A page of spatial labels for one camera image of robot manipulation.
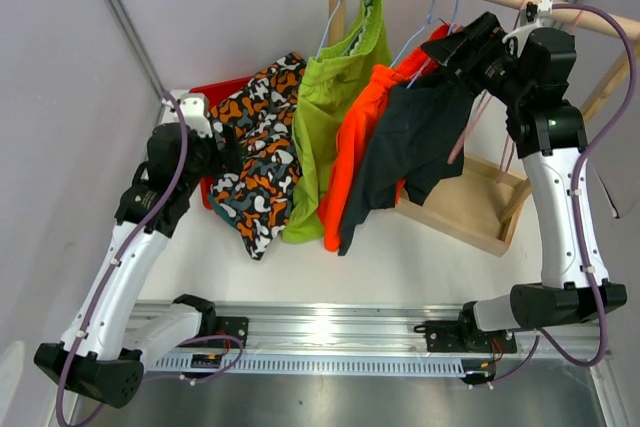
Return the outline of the teal green shorts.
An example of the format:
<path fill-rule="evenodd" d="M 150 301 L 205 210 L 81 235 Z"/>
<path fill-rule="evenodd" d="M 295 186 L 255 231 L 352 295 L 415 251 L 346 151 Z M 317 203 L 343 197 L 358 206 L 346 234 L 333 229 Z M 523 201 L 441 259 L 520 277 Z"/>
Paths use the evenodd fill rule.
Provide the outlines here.
<path fill-rule="evenodd" d="M 212 194 L 208 195 L 208 201 L 211 205 L 212 210 L 228 225 L 232 228 L 235 227 L 234 219 L 228 214 L 228 212 L 224 209 L 224 206 L 221 206 Z"/>

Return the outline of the black shorts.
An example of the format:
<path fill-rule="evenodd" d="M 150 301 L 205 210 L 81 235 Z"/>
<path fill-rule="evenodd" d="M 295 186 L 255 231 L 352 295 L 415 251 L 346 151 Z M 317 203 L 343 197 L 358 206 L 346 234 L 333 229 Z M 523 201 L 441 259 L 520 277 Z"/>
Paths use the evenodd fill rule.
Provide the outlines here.
<path fill-rule="evenodd" d="M 464 156 L 447 162 L 469 120 L 474 98 L 440 73 L 391 88 L 350 189 L 340 221 L 338 254 L 347 254 L 370 211 L 393 208 L 402 181 L 409 200 L 423 205 L 442 179 L 462 174 Z"/>

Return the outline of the blue hanger of orange shorts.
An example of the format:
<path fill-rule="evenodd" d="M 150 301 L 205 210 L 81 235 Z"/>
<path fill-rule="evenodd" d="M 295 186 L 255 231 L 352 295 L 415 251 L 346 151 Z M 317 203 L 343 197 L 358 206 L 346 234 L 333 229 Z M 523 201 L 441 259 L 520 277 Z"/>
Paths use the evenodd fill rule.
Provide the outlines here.
<path fill-rule="evenodd" d="M 407 48 L 410 46 L 410 44 L 417 38 L 419 37 L 425 30 L 426 28 L 431 25 L 433 23 L 433 19 L 434 19 L 434 10 L 435 10 L 435 6 L 436 6 L 437 0 L 431 0 L 431 3 L 429 5 L 427 14 L 424 18 L 424 22 L 421 24 L 421 26 L 406 40 L 406 42 L 404 43 L 404 45 L 402 46 L 402 48 L 399 50 L 398 54 L 396 55 L 396 57 L 393 59 L 393 61 L 390 64 L 391 68 L 395 68 L 398 66 L 399 62 L 402 60 L 405 51 L 407 50 Z"/>

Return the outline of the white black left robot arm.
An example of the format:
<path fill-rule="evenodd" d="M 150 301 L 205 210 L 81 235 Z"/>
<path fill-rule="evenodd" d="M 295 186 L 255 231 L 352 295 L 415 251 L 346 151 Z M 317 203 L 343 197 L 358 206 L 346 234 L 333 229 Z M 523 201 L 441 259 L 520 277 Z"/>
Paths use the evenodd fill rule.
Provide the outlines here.
<path fill-rule="evenodd" d="M 201 180 L 241 167 L 229 127 L 215 134 L 207 122 L 196 121 L 153 130 L 147 158 L 120 198 L 109 249 L 90 292 L 60 341 L 43 343 L 35 353 L 35 365 L 57 385 L 58 400 L 70 391 L 121 408 L 164 354 L 189 341 L 204 347 L 215 339 L 214 303 L 189 294 L 136 333 L 125 330 L 151 267 Z"/>

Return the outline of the pink hanger of teal shorts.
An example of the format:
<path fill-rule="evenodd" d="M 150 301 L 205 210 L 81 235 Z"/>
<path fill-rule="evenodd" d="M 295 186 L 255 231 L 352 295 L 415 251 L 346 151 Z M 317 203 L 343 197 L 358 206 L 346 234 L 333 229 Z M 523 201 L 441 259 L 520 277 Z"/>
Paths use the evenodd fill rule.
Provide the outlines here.
<path fill-rule="evenodd" d="M 576 18 L 574 19 L 574 22 L 571 24 L 570 27 L 566 27 L 565 30 L 570 33 L 573 34 L 577 28 L 577 26 L 579 25 L 582 17 L 583 17 L 584 12 L 580 11 L 577 15 Z M 506 135 L 505 137 L 505 143 L 504 143 L 504 148 L 503 148 L 503 152 L 502 152 L 502 157 L 501 157 L 501 162 L 500 162 L 500 166 L 499 166 L 499 175 L 497 177 L 497 182 L 498 183 L 502 183 L 504 177 L 506 176 L 506 174 L 508 173 L 513 157 L 514 157 L 514 153 L 515 153 L 515 144 L 513 142 L 513 140 L 510 138 L 509 135 Z"/>

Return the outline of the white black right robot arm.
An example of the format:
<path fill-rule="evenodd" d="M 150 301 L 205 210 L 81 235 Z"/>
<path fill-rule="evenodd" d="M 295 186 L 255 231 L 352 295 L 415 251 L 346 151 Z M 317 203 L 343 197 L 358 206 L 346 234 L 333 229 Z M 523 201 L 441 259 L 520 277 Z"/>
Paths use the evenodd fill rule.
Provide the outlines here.
<path fill-rule="evenodd" d="M 583 117 L 565 98 L 576 62 L 574 37 L 540 21 L 507 33 L 482 14 L 462 30 L 427 41 L 422 50 L 472 95 L 488 92 L 506 107 L 506 128 L 533 187 L 541 243 L 541 280 L 509 294 L 469 302 L 458 342 L 479 350 L 493 332 L 584 323 L 626 303 L 611 282 L 593 228 Z"/>

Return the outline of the aluminium mounting rail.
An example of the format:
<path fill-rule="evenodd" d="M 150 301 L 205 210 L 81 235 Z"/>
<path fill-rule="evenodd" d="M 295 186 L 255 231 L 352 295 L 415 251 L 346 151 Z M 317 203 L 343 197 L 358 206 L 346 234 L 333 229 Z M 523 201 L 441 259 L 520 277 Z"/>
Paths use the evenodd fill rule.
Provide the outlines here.
<path fill-rule="evenodd" d="M 164 313 L 169 301 L 137 301 L 126 331 Z M 455 320 L 461 305 L 216 302 L 219 316 L 247 317 L 246 346 L 252 353 L 299 355 L 427 355 L 423 321 Z M 599 344 L 596 324 L 547 328 L 572 356 L 591 357 Z"/>

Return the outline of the orange grey camouflage shorts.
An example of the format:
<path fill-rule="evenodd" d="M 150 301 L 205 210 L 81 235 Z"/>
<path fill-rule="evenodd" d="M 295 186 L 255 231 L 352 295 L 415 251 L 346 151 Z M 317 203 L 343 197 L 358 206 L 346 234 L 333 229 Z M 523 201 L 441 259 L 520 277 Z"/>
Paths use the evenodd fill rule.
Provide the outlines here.
<path fill-rule="evenodd" d="M 210 193 L 234 219 L 249 256 L 261 260 L 285 229 L 301 177 L 292 125 L 306 61 L 290 52 L 256 73 L 239 91 L 211 107 L 216 141 L 231 126 L 242 149 L 243 168 L 213 180 Z"/>

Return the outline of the lime green shorts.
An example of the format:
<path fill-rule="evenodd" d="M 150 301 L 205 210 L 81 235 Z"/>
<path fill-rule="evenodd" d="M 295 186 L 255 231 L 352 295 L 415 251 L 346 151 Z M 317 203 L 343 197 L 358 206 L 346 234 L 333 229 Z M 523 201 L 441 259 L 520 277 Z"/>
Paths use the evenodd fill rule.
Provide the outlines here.
<path fill-rule="evenodd" d="M 323 236 L 317 209 L 328 192 L 337 157 L 338 130 L 369 83 L 373 68 L 390 63 L 384 0 L 361 0 L 346 36 L 307 61 L 293 118 L 293 141 L 302 174 L 294 188 L 288 225 L 282 232 L 285 242 L 299 244 Z"/>

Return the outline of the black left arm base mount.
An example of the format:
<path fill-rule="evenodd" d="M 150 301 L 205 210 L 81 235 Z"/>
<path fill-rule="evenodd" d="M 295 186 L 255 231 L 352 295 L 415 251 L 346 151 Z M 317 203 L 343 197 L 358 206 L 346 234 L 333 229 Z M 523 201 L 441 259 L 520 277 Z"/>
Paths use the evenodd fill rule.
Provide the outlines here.
<path fill-rule="evenodd" d="M 206 327 L 200 333 L 200 336 L 229 335 L 239 339 L 242 345 L 246 346 L 248 334 L 249 319 L 247 317 L 222 316 L 217 317 L 215 323 L 212 326 Z M 237 344 L 228 339 L 208 340 L 201 343 L 201 346 L 218 350 L 237 348 Z"/>

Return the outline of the pink hanger of camouflage shorts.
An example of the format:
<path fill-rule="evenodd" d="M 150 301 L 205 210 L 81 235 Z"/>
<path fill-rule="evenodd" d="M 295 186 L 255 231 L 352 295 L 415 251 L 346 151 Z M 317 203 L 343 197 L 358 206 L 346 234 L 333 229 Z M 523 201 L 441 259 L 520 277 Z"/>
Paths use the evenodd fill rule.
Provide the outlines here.
<path fill-rule="evenodd" d="M 516 14 L 516 17 L 514 19 L 513 29 L 516 29 L 519 26 L 521 12 L 524 9 L 527 1 L 528 0 L 522 0 L 521 1 L 521 4 L 520 4 L 520 6 L 518 8 L 518 13 Z M 491 98 L 492 98 L 492 96 L 486 90 L 484 90 L 482 92 L 482 94 L 480 95 L 479 100 L 477 102 L 477 105 L 471 111 L 470 119 L 469 119 L 466 127 L 464 128 L 464 130 L 460 134 L 459 138 L 457 139 L 456 143 L 454 144 L 454 147 L 452 148 L 451 152 L 449 153 L 449 156 L 447 158 L 447 163 L 449 165 L 452 165 L 454 163 L 454 161 L 458 158 L 459 154 L 461 153 L 461 151 L 462 151 L 462 149 L 463 149 L 463 147 L 465 145 L 465 142 L 466 142 L 467 138 L 473 132 L 473 130 L 476 127 L 477 123 L 479 122 L 482 114 L 484 113 L 484 111 L 486 110 L 489 102 L 491 101 Z"/>

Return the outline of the blue hanger of black shorts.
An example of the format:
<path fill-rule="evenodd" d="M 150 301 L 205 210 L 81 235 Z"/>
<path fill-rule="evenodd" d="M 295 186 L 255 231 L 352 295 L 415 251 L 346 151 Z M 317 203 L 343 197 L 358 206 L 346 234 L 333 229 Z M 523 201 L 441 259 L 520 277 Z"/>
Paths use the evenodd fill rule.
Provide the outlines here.
<path fill-rule="evenodd" d="M 458 16 L 459 3 L 460 3 L 460 0 L 455 0 L 453 14 L 448 24 L 448 32 L 447 32 L 448 35 L 450 35 L 452 32 L 454 32 L 457 29 L 456 20 Z M 431 59 L 428 58 L 425 61 L 425 63 L 420 67 L 420 69 L 414 74 L 411 81 L 407 84 L 406 86 L 407 89 L 409 89 L 415 83 L 415 81 L 423 75 L 425 68 L 428 67 L 430 64 L 431 64 Z"/>

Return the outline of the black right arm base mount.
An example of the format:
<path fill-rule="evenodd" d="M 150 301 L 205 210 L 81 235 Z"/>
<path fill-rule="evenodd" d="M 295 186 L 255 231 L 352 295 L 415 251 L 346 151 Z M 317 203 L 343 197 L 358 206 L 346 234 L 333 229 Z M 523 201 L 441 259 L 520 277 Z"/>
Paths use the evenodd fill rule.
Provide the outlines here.
<path fill-rule="evenodd" d="M 424 337 L 427 350 L 432 353 L 474 353 L 497 352 L 515 354 L 515 337 L 507 337 L 505 330 L 484 332 L 471 323 L 455 321 L 424 321 L 413 327 L 413 332 Z"/>

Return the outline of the red plastic bin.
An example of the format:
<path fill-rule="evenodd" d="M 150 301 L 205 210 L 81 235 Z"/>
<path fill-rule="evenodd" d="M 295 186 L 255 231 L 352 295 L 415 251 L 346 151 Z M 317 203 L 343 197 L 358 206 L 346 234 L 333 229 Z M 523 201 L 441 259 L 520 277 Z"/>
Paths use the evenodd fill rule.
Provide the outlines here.
<path fill-rule="evenodd" d="M 193 87 L 189 90 L 190 93 L 203 94 L 209 101 L 210 105 L 217 105 L 223 100 L 230 97 L 235 92 L 244 87 L 249 80 L 250 76 L 240 77 L 236 79 L 226 80 L 222 82 L 212 83 L 208 85 Z M 205 177 L 200 182 L 200 193 L 202 204 L 205 209 L 212 211 L 213 206 L 209 200 L 209 193 L 213 185 L 213 179 L 211 177 Z"/>

